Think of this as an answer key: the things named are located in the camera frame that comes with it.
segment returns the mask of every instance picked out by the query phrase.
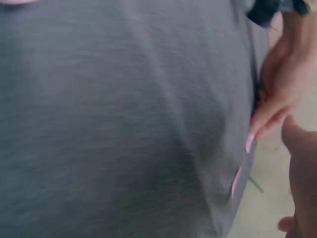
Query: gray fabric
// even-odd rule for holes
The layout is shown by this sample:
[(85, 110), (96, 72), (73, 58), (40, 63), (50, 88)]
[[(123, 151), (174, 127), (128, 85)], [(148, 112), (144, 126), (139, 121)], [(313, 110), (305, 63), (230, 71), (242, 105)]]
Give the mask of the gray fabric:
[(267, 50), (246, 10), (236, 0), (2, 9), (1, 238), (225, 237), (252, 163), (244, 145)]

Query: hand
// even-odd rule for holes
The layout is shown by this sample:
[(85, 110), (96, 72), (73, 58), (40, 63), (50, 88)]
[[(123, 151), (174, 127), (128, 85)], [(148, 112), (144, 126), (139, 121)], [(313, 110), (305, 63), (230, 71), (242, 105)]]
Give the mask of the hand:
[(317, 58), (317, 13), (283, 15), (283, 34), (267, 55), (261, 71), (259, 108), (246, 143), (259, 140), (282, 125), (309, 88)]
[(283, 125), (282, 139), (291, 154), (290, 185), (295, 203), (293, 217), (278, 228), (287, 238), (317, 237), (317, 132), (300, 128), (292, 117)]

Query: beige floor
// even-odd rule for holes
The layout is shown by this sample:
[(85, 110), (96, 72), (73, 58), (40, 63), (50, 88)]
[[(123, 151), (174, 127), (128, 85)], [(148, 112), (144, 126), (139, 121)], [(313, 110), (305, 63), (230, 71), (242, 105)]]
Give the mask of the beige floor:
[[(270, 31), (273, 43), (281, 31), (280, 16)], [(306, 129), (317, 130), (317, 79), (314, 81), (296, 118)], [(293, 215), (293, 200), (289, 191), (288, 167), (290, 156), (281, 142), (280, 131), (260, 142), (257, 146), (252, 177), (264, 189), (260, 193), (248, 183), (238, 215), (229, 238), (284, 238), (277, 230), (278, 221)]]

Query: pink fingernail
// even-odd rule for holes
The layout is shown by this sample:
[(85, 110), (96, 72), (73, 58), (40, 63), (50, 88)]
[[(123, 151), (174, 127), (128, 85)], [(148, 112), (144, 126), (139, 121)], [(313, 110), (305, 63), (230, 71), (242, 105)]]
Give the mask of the pink fingernail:
[(233, 195), (234, 195), (234, 191), (236, 190), (236, 186), (237, 186), (237, 182), (239, 180), (241, 174), (241, 167), (239, 167), (238, 172), (236, 174), (236, 176), (234, 177), (233, 183), (232, 183), (232, 188), (231, 188), (231, 198), (233, 200)]
[(251, 150), (251, 145), (252, 145), (253, 140), (254, 140), (254, 134), (252, 132), (250, 132), (248, 134), (247, 141), (246, 141), (246, 151), (247, 151), (247, 153), (249, 153), (250, 150)]

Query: green object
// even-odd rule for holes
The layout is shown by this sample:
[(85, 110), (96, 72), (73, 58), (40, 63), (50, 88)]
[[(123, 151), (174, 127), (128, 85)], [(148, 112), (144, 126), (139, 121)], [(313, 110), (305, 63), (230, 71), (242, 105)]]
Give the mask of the green object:
[(260, 186), (251, 176), (249, 176), (249, 181), (250, 181), (251, 183), (253, 183), (253, 185), (254, 185), (255, 187), (257, 187), (257, 189), (258, 189), (261, 193), (264, 193), (263, 188), (261, 188), (261, 186)]

